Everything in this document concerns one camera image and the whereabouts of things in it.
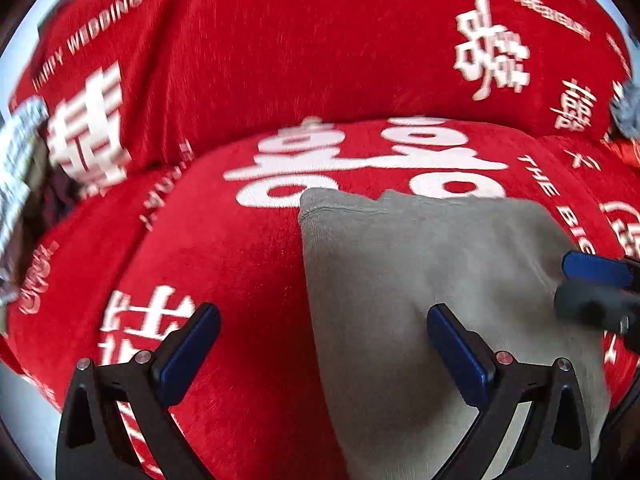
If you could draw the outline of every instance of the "blue gripper pad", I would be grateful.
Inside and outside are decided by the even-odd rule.
[[[634,274],[624,260],[610,260],[579,251],[564,255],[562,272],[569,280],[585,280],[593,285],[627,288],[634,282]]]
[[[152,366],[156,397],[168,408],[180,404],[220,334],[220,311],[203,303],[187,323],[171,332],[156,351]]]
[[[429,309],[427,334],[464,401],[484,410],[491,401],[495,376],[491,349],[477,333],[466,330],[444,303]]]

